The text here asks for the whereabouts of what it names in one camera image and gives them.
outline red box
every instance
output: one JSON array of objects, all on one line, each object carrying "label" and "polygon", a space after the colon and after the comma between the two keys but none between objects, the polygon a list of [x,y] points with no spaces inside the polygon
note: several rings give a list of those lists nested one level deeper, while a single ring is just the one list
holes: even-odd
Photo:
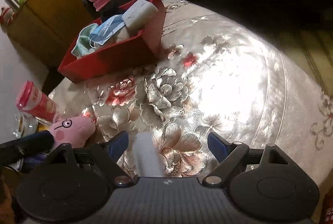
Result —
[{"label": "red box", "polygon": [[[127,10],[137,0],[122,5]],[[105,75],[133,66],[153,63],[157,60],[165,18],[165,7],[161,0],[147,0],[159,10],[135,37],[120,41],[94,53],[76,59],[71,54],[77,38],[71,44],[58,68],[63,76],[73,83]],[[101,24],[101,19],[93,23]]]}]

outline peppa pig toy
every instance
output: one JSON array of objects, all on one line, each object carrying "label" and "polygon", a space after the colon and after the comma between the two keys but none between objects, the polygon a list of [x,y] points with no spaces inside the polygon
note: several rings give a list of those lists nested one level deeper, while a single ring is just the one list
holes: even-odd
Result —
[{"label": "peppa pig toy", "polygon": [[49,129],[54,137],[53,148],[58,147],[62,143],[70,143],[73,148],[81,148],[95,130],[94,122],[86,116],[61,119]]}]

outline pink flower pattern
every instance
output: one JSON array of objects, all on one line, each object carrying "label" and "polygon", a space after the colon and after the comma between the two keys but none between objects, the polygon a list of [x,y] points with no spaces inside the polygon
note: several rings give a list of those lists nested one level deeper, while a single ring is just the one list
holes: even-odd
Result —
[{"label": "pink flower pattern", "polygon": [[109,88],[109,96],[105,103],[109,106],[124,106],[133,99],[134,93],[135,79],[132,76],[112,85]]},{"label": "pink flower pattern", "polygon": [[193,54],[191,52],[187,53],[186,57],[183,58],[183,60],[182,60],[184,69],[189,69],[194,65],[199,66],[198,59],[199,59],[198,55]]},{"label": "pink flower pattern", "polygon": [[182,133],[175,123],[167,124],[161,136],[152,128],[150,131],[167,177],[198,176],[206,167],[206,157],[199,151],[201,143],[194,133]]}]

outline pink cylindrical container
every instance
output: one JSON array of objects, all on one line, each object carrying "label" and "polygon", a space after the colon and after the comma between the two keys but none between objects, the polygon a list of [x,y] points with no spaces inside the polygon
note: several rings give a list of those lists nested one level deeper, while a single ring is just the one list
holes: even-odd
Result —
[{"label": "pink cylindrical container", "polygon": [[50,122],[53,122],[57,113],[57,104],[31,81],[27,81],[22,87],[16,98],[16,106],[20,111]]}]

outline silver floral pattern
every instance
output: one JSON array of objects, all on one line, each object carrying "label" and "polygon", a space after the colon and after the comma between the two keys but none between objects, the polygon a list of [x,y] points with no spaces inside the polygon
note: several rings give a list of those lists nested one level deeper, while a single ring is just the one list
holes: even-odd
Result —
[{"label": "silver floral pattern", "polygon": [[97,89],[93,90],[94,93],[94,105],[99,105],[99,106],[103,106],[105,104],[105,100],[104,98],[106,98],[107,93],[103,90],[100,89],[100,87],[98,86]]},{"label": "silver floral pattern", "polygon": [[175,123],[167,124],[161,135],[160,131],[150,131],[167,177],[197,176],[206,167],[205,155],[199,151],[201,143],[194,133],[182,133]]},{"label": "silver floral pattern", "polygon": [[135,88],[135,105],[147,126],[162,127],[162,123],[184,114],[183,102],[189,96],[188,79],[174,69],[162,68],[146,75]]},{"label": "silver floral pattern", "polygon": [[102,132],[104,140],[107,142],[120,131],[126,131],[129,134],[129,146],[119,159],[117,164],[122,167],[131,176],[135,175],[135,162],[132,153],[132,145],[139,130],[135,127],[133,120],[138,118],[134,107],[113,108],[111,115],[103,115],[97,118],[96,125]]},{"label": "silver floral pattern", "polygon": [[227,35],[217,35],[214,38],[206,36],[202,40],[203,45],[211,46],[214,48],[214,53],[222,54],[225,51],[230,53],[230,44],[228,43],[229,36]]},{"label": "silver floral pattern", "polygon": [[176,46],[176,45],[172,44],[169,47],[169,49],[167,50],[168,51],[168,59],[173,60],[175,56],[180,56],[183,49],[184,49],[184,45],[177,45]]},{"label": "silver floral pattern", "polygon": [[199,125],[194,132],[200,136],[207,136],[210,132],[214,131],[218,134],[223,132],[223,120],[221,119],[220,114],[208,115],[204,114],[201,117],[201,120],[204,125]]}]

